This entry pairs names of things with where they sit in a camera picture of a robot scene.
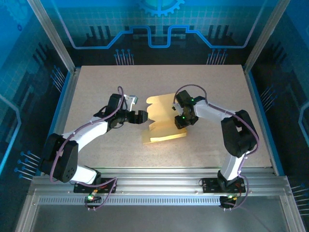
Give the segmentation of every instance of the yellow paper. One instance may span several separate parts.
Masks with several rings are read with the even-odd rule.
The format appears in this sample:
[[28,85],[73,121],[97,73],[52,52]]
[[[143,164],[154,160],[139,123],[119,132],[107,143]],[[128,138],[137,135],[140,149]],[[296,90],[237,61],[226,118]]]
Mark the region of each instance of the yellow paper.
[[175,116],[177,111],[172,109],[174,93],[149,97],[147,103],[148,118],[154,122],[149,125],[149,130],[144,130],[142,140],[144,144],[161,142],[169,139],[185,137],[186,128],[177,129]]

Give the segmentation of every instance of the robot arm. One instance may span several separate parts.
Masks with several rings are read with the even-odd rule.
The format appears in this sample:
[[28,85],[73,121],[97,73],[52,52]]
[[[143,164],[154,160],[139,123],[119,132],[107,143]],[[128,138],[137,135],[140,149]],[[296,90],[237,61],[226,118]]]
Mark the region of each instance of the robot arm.
[[121,102],[120,94],[112,94],[108,105],[93,115],[89,125],[81,128],[76,133],[71,131],[62,135],[51,134],[44,146],[39,170],[46,174],[51,173],[57,151],[65,140],[74,134],[63,147],[63,152],[58,158],[53,177],[64,183],[75,181],[86,184],[99,184],[100,173],[94,169],[78,165],[78,153],[92,140],[116,128],[118,124],[123,125],[125,122],[141,124],[147,121],[148,114],[146,111],[139,111],[137,115],[135,111],[132,111],[132,106],[137,103],[137,100],[136,96],[124,95],[124,100],[119,110],[112,117],[102,120],[112,114]]
[[244,110],[235,112],[222,109],[206,102],[201,96],[192,98],[186,90],[179,92],[176,99],[178,103],[173,104],[173,109],[179,114],[175,117],[178,129],[194,125],[199,118],[221,124],[224,145],[229,154],[218,172],[218,181],[222,189],[227,188],[237,180],[242,159],[257,143],[249,129],[233,116],[236,115],[243,119],[255,131],[248,113]]

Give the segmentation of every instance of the work surface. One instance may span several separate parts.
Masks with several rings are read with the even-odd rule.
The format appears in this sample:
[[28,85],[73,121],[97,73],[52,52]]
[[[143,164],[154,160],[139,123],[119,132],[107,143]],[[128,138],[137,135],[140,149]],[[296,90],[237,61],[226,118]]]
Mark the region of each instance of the work surface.
[[[159,66],[83,66],[73,96],[65,132],[88,122],[107,105],[109,97],[123,87],[125,94],[139,100],[133,110],[146,110],[150,96],[174,93],[186,84],[197,84],[207,91],[208,101],[231,110],[248,111],[261,146],[245,167],[271,166],[253,102],[240,65],[159,65]],[[192,97],[203,95],[188,87]],[[227,151],[221,125],[200,119],[187,127],[184,138],[143,145],[141,125],[125,123],[93,140],[79,153],[80,165],[90,167],[221,167]]]

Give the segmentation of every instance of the beige tabletop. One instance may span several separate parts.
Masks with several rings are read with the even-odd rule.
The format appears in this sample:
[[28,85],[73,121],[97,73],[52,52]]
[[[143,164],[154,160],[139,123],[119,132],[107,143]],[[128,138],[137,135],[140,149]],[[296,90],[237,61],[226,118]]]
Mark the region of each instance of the beige tabletop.
[[[270,167],[270,158],[261,133],[245,76],[240,65],[157,65],[157,66],[83,66],[65,132],[88,122],[117,93],[139,100],[133,110],[146,110],[150,96],[174,93],[186,84],[198,84],[207,91],[208,101],[231,110],[246,110],[258,132],[261,146],[245,167]],[[187,88],[192,97],[203,95],[195,87]],[[221,125],[200,119],[187,127],[184,138],[143,145],[141,125],[126,123],[86,145],[79,153],[80,165],[90,167],[221,167],[227,151]]]

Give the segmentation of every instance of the gear logo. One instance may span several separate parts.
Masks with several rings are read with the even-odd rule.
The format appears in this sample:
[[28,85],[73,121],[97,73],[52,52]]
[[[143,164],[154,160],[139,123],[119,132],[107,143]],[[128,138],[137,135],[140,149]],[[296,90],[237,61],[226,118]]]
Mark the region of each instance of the gear logo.
[[0,0],[0,6],[6,6],[10,16],[18,23],[21,24],[27,19],[28,16],[28,3],[27,0]]
[[175,9],[180,9],[180,4],[184,0],[137,0],[140,9],[145,11],[145,14],[150,13],[151,16],[157,15],[158,17],[168,13],[173,14]]

